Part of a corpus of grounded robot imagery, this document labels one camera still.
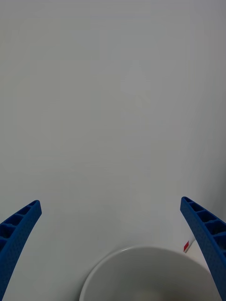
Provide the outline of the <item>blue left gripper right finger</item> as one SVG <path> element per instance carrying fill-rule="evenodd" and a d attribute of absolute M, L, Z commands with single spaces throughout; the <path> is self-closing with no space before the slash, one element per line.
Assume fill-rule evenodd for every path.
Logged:
<path fill-rule="evenodd" d="M 226 299 L 226 223 L 188 197 L 180 211 L 208 265 L 221 300 Z"/>

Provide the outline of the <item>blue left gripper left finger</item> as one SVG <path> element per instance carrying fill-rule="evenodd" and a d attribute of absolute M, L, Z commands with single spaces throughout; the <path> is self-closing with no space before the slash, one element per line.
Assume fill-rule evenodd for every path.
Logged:
<path fill-rule="evenodd" d="M 0 299 L 3 298 L 24 245 L 42 214 L 35 200 L 0 224 Z"/>

